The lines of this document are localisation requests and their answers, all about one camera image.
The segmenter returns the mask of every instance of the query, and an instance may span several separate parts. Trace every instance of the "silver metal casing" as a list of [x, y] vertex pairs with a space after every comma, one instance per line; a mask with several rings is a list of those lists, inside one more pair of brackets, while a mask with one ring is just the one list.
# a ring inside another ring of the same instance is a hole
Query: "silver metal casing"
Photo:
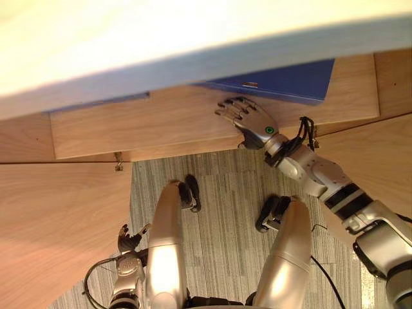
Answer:
[[302, 307], [310, 272], [311, 246], [308, 209], [297, 200], [291, 201], [263, 267], [254, 306]]
[[146, 271], [148, 309], [181, 309], [187, 298], [178, 185], [164, 187], [153, 218]]

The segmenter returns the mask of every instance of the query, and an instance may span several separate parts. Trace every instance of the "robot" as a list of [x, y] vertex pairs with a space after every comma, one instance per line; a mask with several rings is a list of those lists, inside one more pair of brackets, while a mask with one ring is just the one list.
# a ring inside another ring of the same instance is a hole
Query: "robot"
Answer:
[[[350, 234], [358, 235], [353, 250], [371, 274], [386, 280], [387, 297], [393, 307], [412, 308], [412, 227], [406, 223], [410, 219], [370, 198], [336, 163], [316, 155], [310, 119], [303, 117], [299, 134], [289, 140], [262, 107], [245, 97], [228, 98], [218, 105], [216, 114], [243, 133], [242, 147], [263, 148], [267, 164], [299, 182], [305, 193], [319, 198], [342, 220]], [[309, 147], [303, 145], [307, 135]], [[182, 209], [193, 212], [201, 209], [198, 184], [191, 175], [184, 182], [176, 180], [164, 187], [154, 214], [148, 249], [135, 252], [150, 225], [132, 237], [127, 234], [127, 226], [122, 227], [118, 237], [120, 255], [110, 259], [116, 261], [117, 281], [109, 309], [243, 306], [236, 301], [189, 295], [183, 261]], [[301, 308], [311, 257], [308, 209], [297, 199], [271, 196], [256, 228], [260, 232], [268, 229], [279, 232], [256, 293], [247, 299], [246, 305]], [[88, 275], [84, 284], [85, 293], [90, 296]], [[93, 298], [90, 300], [95, 308], [104, 308]]]

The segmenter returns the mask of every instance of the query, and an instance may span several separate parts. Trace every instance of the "metal hinge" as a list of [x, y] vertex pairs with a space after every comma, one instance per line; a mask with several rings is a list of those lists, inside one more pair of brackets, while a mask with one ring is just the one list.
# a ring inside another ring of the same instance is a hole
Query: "metal hinge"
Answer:
[[122, 158], [122, 153], [121, 152], [117, 152], [114, 153], [117, 164], [115, 166], [115, 171], [116, 172], [122, 172], [123, 171], [123, 158]]

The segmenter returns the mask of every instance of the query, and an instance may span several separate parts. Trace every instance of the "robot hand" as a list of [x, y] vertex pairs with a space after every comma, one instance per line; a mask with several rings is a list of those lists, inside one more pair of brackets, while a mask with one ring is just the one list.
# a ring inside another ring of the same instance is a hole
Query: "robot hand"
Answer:
[[245, 98], [228, 98], [218, 104], [221, 109], [215, 113], [232, 122], [239, 129], [247, 149], [261, 149], [268, 140], [279, 132], [276, 121], [255, 102]]

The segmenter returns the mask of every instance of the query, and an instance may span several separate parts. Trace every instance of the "white tabletop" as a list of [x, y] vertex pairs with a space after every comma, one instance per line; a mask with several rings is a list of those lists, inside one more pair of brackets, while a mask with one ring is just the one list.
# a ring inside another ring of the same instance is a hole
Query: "white tabletop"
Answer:
[[411, 45], [411, 0], [5, 0], [0, 119]]

